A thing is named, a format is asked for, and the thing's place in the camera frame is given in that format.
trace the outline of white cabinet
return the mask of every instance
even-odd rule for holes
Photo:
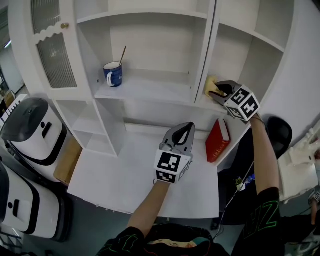
[[[24,7],[21,40],[29,44],[36,75],[85,150],[124,161],[122,148],[135,133],[158,138],[163,127],[184,122],[204,132],[204,146],[203,134],[225,118],[231,143],[217,165],[249,125],[204,95],[207,76],[244,84],[263,104],[280,72],[294,13],[293,0],[13,2]],[[103,66],[120,61],[125,47],[123,83],[109,87]],[[143,143],[134,140],[132,147]]]

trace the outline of red book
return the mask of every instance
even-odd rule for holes
[[[206,139],[206,158],[209,163],[215,162],[230,143],[230,136],[225,120],[218,119]]]

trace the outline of cabinet knob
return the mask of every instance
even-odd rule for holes
[[[62,29],[67,29],[69,27],[69,23],[62,23],[61,28]]]

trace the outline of white table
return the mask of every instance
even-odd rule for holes
[[[164,135],[127,132],[118,158],[83,150],[68,193],[100,207],[132,214],[153,187],[156,150]],[[217,167],[207,162],[205,141],[195,139],[193,163],[170,186],[160,217],[205,219],[219,216]]]

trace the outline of frosted glass panel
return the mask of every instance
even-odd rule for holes
[[[54,34],[51,38],[41,41],[37,47],[51,87],[53,89],[77,87],[64,35]]]
[[[61,20],[59,0],[31,0],[31,10],[35,34]]]

